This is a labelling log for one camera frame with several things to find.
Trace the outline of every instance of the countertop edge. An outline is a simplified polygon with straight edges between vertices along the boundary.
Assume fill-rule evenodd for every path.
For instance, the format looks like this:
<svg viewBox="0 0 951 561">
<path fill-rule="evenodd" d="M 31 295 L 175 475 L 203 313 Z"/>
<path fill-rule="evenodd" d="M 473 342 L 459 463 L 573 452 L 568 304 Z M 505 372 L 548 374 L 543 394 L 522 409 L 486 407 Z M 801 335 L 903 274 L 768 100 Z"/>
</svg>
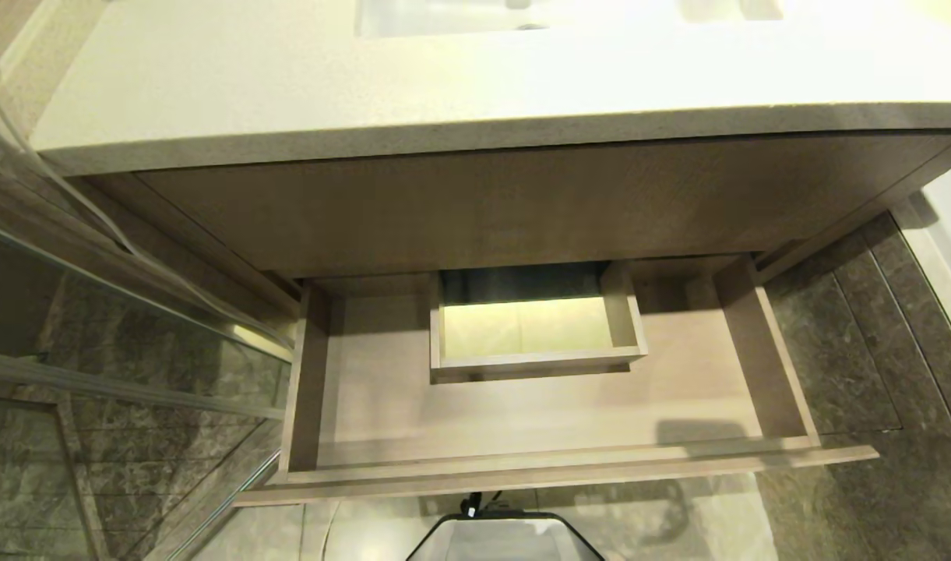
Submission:
<svg viewBox="0 0 951 561">
<path fill-rule="evenodd" d="M 452 152 L 777 134 L 951 129 L 951 102 L 874 102 L 641 111 L 606 115 L 261 131 L 176 139 L 35 146 L 64 175 Z"/>
</svg>

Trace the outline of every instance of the undermount sink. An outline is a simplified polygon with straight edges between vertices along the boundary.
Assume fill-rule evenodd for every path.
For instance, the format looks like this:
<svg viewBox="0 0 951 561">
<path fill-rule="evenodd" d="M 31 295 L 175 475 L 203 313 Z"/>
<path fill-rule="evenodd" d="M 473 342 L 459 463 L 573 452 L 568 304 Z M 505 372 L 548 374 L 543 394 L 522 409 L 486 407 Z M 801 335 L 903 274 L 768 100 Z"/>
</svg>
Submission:
<svg viewBox="0 0 951 561">
<path fill-rule="evenodd" d="M 784 0 L 361 0 L 358 35 L 781 20 Z"/>
</svg>

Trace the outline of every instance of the open drawer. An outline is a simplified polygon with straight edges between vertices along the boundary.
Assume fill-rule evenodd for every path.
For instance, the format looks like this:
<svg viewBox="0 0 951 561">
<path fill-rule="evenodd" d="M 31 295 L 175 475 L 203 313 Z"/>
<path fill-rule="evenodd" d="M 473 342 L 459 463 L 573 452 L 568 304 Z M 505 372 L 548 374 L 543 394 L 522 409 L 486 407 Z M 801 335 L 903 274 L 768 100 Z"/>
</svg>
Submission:
<svg viewBox="0 0 951 561">
<path fill-rule="evenodd" d="M 647 352 L 627 262 L 430 273 L 430 383 L 628 372 Z"/>
<path fill-rule="evenodd" d="M 627 372 L 430 383 L 428 273 L 308 281 L 280 474 L 254 506 L 638 482 L 877 457 L 827 450 L 747 256 L 638 260 Z"/>
</svg>

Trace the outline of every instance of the vanity countertop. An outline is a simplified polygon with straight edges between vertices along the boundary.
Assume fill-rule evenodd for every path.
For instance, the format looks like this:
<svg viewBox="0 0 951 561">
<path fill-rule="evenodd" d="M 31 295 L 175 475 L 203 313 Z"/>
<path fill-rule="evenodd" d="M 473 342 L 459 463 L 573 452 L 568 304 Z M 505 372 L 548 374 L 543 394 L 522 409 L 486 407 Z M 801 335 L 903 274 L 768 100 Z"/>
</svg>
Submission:
<svg viewBox="0 0 951 561">
<path fill-rule="evenodd" d="M 85 175 L 951 128 L 951 0 L 787 0 L 782 21 L 389 38 L 358 36 L 357 17 L 344 0 L 113 2 L 31 142 Z"/>
</svg>

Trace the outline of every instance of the wooden cabinet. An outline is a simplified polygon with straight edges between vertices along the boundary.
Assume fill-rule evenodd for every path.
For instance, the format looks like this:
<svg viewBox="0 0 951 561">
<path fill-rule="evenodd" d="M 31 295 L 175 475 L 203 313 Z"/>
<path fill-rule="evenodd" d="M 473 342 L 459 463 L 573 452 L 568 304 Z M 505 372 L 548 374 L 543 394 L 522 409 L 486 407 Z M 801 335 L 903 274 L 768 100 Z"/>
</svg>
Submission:
<svg viewBox="0 0 951 561">
<path fill-rule="evenodd" d="M 255 505 L 876 457 L 820 445 L 759 282 L 949 166 L 949 130 L 817 132 L 88 181 L 303 280 L 286 483 L 237 503 Z M 444 315 L 439 271 L 584 262 L 624 274 L 603 305 Z M 569 313 L 588 330 L 560 333 Z"/>
<path fill-rule="evenodd" d="M 726 263 L 715 270 L 717 263 Z M 627 372 L 431 384 L 417 278 L 308 283 L 283 443 L 298 503 L 799 468 L 821 447 L 748 256 L 629 264 L 647 355 Z M 328 281 L 329 289 L 336 285 Z M 367 284 L 368 291 L 360 285 Z"/>
<path fill-rule="evenodd" d="M 842 132 L 137 177 L 258 270 L 361 276 L 764 251 L 818 234 L 949 145 L 951 132 Z"/>
</svg>

